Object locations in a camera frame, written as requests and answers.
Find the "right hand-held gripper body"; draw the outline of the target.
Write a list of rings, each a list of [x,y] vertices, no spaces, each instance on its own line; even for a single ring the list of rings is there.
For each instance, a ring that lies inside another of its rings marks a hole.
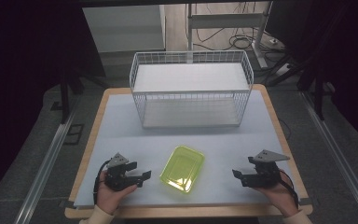
[[[272,188],[281,180],[280,169],[277,161],[288,161],[289,157],[283,154],[263,149],[254,156],[256,173],[244,175],[241,183],[249,188]]]

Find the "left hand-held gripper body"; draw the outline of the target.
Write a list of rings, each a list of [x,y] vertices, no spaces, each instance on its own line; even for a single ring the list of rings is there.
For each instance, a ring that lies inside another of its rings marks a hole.
[[[107,171],[105,174],[105,185],[114,190],[121,191],[129,187],[128,176],[124,169],[125,164],[130,163],[128,159],[117,153],[107,164]]]

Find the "person's right hand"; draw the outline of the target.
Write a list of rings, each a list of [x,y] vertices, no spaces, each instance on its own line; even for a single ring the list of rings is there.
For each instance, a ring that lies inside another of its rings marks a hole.
[[[295,198],[291,192],[293,184],[284,170],[280,170],[280,175],[282,182],[279,182],[273,188],[255,188],[255,190],[264,194],[269,202],[274,205],[284,217],[291,217],[299,212]]]

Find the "person's left hand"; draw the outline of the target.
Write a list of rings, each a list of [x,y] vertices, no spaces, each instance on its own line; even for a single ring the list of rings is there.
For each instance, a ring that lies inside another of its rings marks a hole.
[[[105,171],[99,176],[96,205],[106,214],[113,215],[122,199],[137,190],[136,185],[129,186],[121,191],[114,191],[105,185]]]

